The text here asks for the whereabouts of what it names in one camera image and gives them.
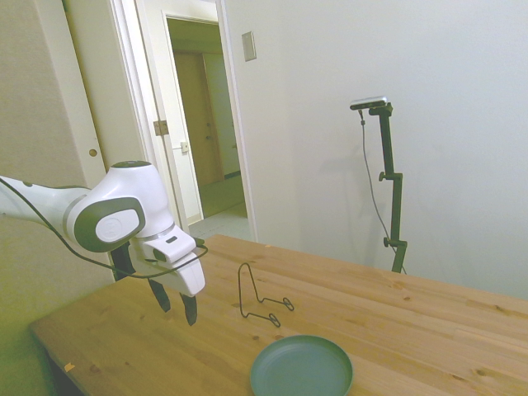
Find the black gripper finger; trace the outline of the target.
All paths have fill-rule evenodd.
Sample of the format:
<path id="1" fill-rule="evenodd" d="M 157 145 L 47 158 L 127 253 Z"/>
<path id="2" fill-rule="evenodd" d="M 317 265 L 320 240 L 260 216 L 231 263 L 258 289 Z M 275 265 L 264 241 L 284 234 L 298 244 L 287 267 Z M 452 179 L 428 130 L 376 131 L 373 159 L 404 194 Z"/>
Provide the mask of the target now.
<path id="1" fill-rule="evenodd" d="M 186 321 L 189 326 L 193 326 L 197 321 L 197 299 L 196 296 L 189 296 L 183 293 L 180 293 L 181 301 L 184 305 L 184 312 L 186 316 Z"/>
<path id="2" fill-rule="evenodd" d="M 148 284 L 153 292 L 154 297 L 158 301 L 158 304 L 164 313 L 167 313 L 171 309 L 171 302 L 164 289 L 164 286 L 152 279 L 148 279 Z"/>

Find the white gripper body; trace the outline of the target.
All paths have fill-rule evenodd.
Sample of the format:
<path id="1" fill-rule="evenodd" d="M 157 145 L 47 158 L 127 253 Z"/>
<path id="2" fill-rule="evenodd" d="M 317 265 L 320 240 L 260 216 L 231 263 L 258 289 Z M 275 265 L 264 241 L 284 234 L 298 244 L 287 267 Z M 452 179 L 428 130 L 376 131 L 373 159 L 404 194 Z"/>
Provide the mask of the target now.
<path id="1" fill-rule="evenodd" d="M 181 260 L 173 263 L 148 263 L 148 273 L 155 275 L 164 271 L 166 274 L 153 279 L 169 289 L 176 290 L 186 296 L 195 296 L 205 287 L 205 276 L 198 256 L 190 252 Z"/>

